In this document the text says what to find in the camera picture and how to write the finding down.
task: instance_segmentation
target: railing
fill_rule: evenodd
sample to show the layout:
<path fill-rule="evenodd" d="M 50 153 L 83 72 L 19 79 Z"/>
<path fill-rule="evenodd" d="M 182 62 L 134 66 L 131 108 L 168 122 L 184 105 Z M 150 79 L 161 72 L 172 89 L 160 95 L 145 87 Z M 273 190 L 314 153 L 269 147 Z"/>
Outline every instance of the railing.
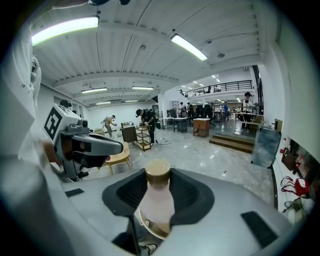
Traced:
<path fill-rule="evenodd" d="M 182 92 L 183 92 L 183 95 L 186 94 L 187 97 L 193 97 L 193 96 L 199 96 L 199 95 L 205 95 L 205 94 L 220 93 L 224 91 L 245 90 L 245 89 L 252 89 L 252 80 L 220 83 L 220 84 L 204 86 L 194 90 L 182 91 Z"/>

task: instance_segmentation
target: white ceiling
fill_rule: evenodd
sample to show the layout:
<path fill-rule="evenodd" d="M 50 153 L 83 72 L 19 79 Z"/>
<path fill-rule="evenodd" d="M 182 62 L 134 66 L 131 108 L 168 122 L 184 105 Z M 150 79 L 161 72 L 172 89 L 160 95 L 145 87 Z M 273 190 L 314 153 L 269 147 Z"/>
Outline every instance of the white ceiling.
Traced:
<path fill-rule="evenodd" d="M 128 5 L 110 0 L 99 7 L 51 10 L 37 20 L 33 33 L 97 12 L 98 28 L 63 34 L 33 47 L 42 83 L 87 106 L 118 99 L 146 101 L 216 71 L 261 61 L 259 22 L 251 0 L 131 0 Z M 174 34 L 208 59 L 201 61 L 172 43 Z M 219 53 L 225 57 L 218 58 Z M 136 91 L 132 86 L 155 90 Z M 81 94 L 101 87 L 108 90 Z"/>

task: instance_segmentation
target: man in black shirt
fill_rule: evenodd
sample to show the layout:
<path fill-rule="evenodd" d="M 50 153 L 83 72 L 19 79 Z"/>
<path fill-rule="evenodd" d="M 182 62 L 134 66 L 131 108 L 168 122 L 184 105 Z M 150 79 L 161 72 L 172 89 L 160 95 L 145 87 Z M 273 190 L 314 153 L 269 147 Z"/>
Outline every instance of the man in black shirt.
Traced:
<path fill-rule="evenodd" d="M 141 116 L 141 124 L 144 125 L 145 122 L 148 123 L 150 127 L 150 139 L 151 139 L 151 146 L 155 145 L 155 127 L 156 127 L 156 120 L 154 114 L 149 109 L 138 109 L 136 112 L 136 117 Z"/>

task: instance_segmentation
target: glossy floor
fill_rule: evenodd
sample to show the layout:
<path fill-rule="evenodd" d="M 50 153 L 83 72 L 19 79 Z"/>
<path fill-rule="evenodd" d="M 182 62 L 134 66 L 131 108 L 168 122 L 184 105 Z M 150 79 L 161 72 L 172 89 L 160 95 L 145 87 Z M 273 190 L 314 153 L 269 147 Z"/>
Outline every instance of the glossy floor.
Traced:
<path fill-rule="evenodd" d="M 222 125 L 230 126 L 222 123 L 219 124 L 220 129 L 222 129 Z M 212 127 L 210 136 L 218 131 L 217 126 Z M 251 154 L 210 144 L 209 138 L 193 136 L 192 127 L 188 127 L 187 133 L 156 129 L 156 139 L 159 144 L 153 146 L 151 150 L 143 152 L 133 142 L 129 143 L 131 168 L 139 170 L 145 167 L 149 161 L 165 159 L 171 167 L 240 184 L 273 206 L 274 192 L 271 171 L 251 164 Z M 113 165 L 112 169 L 115 175 L 130 171 L 126 163 Z M 108 166 L 100 170 L 92 168 L 89 171 L 89 176 L 84 179 L 96 179 L 108 175 L 110 175 Z"/>

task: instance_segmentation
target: wooden cabinet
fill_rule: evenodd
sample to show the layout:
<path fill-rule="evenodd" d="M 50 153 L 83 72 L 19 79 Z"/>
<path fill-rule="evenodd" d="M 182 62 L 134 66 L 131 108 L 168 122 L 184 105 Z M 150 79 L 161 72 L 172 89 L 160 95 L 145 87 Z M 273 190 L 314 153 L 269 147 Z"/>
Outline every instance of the wooden cabinet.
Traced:
<path fill-rule="evenodd" d="M 193 119 L 193 136 L 209 136 L 210 118 Z"/>

